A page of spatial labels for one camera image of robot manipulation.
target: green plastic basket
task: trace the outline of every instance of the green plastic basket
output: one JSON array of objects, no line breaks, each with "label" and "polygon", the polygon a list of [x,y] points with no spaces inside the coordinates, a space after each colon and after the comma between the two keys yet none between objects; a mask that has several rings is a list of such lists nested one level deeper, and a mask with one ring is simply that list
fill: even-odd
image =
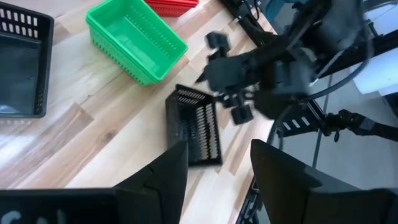
[{"label": "green plastic basket", "polygon": [[142,85],[161,82],[185,42],[142,0],[110,0],[86,18],[94,44]]}]

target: red plastic basket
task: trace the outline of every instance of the red plastic basket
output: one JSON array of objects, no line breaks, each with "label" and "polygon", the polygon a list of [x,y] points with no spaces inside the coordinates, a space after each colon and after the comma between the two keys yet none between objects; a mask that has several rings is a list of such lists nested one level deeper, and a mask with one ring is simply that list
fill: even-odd
[{"label": "red plastic basket", "polygon": [[179,17],[196,7],[199,0],[146,0],[146,3],[160,16]]}]

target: wooden tabletop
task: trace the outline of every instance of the wooden tabletop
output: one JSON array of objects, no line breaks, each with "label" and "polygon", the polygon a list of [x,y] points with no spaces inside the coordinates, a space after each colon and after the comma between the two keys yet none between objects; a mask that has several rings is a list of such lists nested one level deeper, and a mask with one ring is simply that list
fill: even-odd
[{"label": "wooden tabletop", "polygon": [[[189,50],[160,85],[143,87],[90,41],[85,16],[103,0],[5,1],[54,17],[55,37],[47,115],[0,120],[1,189],[116,185],[167,149],[165,99],[201,74],[207,33],[227,33],[231,54],[255,47],[217,0],[202,0],[180,18],[164,18]],[[253,176],[249,144],[266,140],[272,124],[257,114],[235,126],[219,105],[217,114],[224,165],[189,171],[182,223],[235,222]]]}]

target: plastic basket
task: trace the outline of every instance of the plastic basket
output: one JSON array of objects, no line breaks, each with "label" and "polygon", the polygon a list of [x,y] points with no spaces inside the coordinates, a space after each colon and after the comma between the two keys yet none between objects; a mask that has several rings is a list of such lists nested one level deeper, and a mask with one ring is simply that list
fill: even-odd
[{"label": "plastic basket", "polygon": [[187,51],[141,0],[106,1],[90,10],[86,21],[94,44],[142,85],[162,81]]},{"label": "plastic basket", "polygon": [[0,2],[0,117],[41,118],[47,107],[54,19]]},{"label": "plastic basket", "polygon": [[190,167],[223,164],[215,102],[211,95],[182,85],[166,99],[168,145],[186,141]]},{"label": "plastic basket", "polygon": [[196,7],[199,0],[147,0],[146,3],[160,16],[179,17]]}]

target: black plastic basket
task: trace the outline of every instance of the black plastic basket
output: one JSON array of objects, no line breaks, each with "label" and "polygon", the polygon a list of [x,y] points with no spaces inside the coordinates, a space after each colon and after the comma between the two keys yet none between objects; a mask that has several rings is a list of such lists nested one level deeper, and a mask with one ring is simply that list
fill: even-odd
[{"label": "black plastic basket", "polygon": [[41,118],[54,19],[0,2],[0,118]]},{"label": "black plastic basket", "polygon": [[223,164],[215,103],[211,95],[183,85],[166,99],[168,145],[188,142],[190,167]]}]

